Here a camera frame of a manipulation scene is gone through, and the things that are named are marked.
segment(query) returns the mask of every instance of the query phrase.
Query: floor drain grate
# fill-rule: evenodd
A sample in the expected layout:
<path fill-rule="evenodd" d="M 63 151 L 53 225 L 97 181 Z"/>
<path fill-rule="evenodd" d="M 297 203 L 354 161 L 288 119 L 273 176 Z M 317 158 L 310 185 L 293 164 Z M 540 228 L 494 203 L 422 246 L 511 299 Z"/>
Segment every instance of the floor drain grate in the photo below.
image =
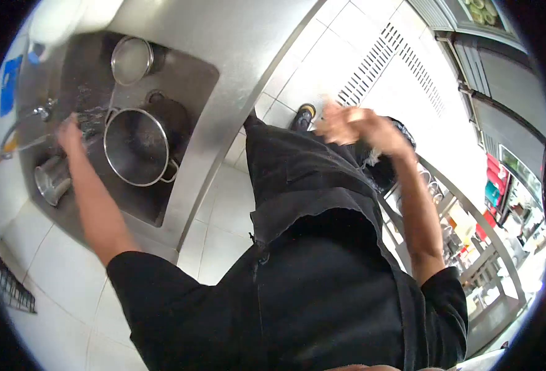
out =
<path fill-rule="evenodd" d="M 417 54 L 408 43 L 405 43 L 399 52 L 399 56 L 403 59 L 403 62 L 411 72 L 413 72 L 413 76 L 415 76 L 415 79 L 421 85 L 421 88 L 430 99 L 435 112 L 438 114 L 438 117 L 440 117 L 444 111 L 444 102 L 442 101 L 440 92 L 435 87 L 427 69 L 423 66 Z"/>
<path fill-rule="evenodd" d="M 357 70 L 353 72 L 343 89 L 338 93 L 337 102 L 342 106 L 359 105 L 380 78 L 388 63 L 397 54 L 407 64 L 407 67 L 423 88 L 438 117 L 441 116 L 444 110 L 444 102 L 439 91 L 417 54 L 391 22 L 388 22 L 382 30 L 372 49 L 366 54 Z"/>
<path fill-rule="evenodd" d="M 397 46 L 394 41 L 380 36 L 339 92 L 337 102 L 342 106 L 357 106 L 361 103 L 392 60 Z"/>

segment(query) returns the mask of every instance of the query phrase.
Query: sink drain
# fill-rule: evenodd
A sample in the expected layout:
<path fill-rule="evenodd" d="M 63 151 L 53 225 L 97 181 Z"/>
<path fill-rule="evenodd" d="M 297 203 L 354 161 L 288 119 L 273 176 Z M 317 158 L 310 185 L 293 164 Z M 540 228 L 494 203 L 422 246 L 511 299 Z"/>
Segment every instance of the sink drain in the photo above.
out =
<path fill-rule="evenodd" d="M 159 89 L 153 89 L 145 96 L 145 103 L 153 103 L 155 101 L 166 99 L 166 95 Z"/>

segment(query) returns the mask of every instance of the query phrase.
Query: shoe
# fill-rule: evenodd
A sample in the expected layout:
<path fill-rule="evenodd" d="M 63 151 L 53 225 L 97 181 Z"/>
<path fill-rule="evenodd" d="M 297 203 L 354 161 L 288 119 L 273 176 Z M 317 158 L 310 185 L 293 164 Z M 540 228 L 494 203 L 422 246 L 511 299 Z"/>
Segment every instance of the shoe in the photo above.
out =
<path fill-rule="evenodd" d="M 312 104 L 302 104 L 298 109 L 298 113 L 295 114 L 294 119 L 291 121 L 290 130 L 308 131 L 308 127 L 315 115 L 316 109 Z"/>

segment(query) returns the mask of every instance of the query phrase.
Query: blue cloth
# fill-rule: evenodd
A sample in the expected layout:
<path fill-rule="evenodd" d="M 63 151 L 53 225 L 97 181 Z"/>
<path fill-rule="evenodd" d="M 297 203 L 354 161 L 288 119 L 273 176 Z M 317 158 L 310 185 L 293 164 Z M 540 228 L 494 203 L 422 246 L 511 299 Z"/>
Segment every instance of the blue cloth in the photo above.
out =
<path fill-rule="evenodd" d="M 491 181 L 487 181 L 487 184 L 485 185 L 485 197 L 487 197 L 493 206 L 497 206 L 499 189 Z"/>
<path fill-rule="evenodd" d="M 1 86 L 0 117 L 10 113 L 14 107 L 15 91 L 22 58 L 23 55 L 20 54 L 18 57 L 5 62 L 3 85 Z"/>

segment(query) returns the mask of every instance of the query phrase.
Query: black t-shirt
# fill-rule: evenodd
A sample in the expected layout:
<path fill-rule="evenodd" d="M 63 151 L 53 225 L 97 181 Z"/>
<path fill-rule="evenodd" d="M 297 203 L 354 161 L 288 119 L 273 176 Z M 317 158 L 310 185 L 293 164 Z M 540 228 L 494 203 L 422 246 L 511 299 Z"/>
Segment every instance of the black t-shirt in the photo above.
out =
<path fill-rule="evenodd" d="M 145 363 L 161 370 L 230 369 L 247 349 L 258 353 L 260 347 L 267 369 L 401 369 L 405 306 L 415 313 L 414 323 L 407 324 L 417 329 L 416 349 L 408 350 L 415 353 L 415 367 L 454 366 L 464 358 L 468 327 L 456 269 L 435 274 L 419 288 L 410 276 L 391 270 L 375 245 L 373 227 L 359 215 L 334 210 L 304 217 L 270 245 L 256 270 L 240 259 L 237 265 L 246 269 L 233 267 L 214 287 L 199 285 L 153 255 L 116 256 L 108 276 Z M 408 285 L 404 302 L 395 274 Z M 251 281 L 256 296 L 230 294 Z M 239 312 L 246 305 L 238 301 L 254 301 L 258 321 L 248 315 L 242 321 Z M 243 330 L 258 333 L 262 342 L 245 344 L 237 336 Z"/>

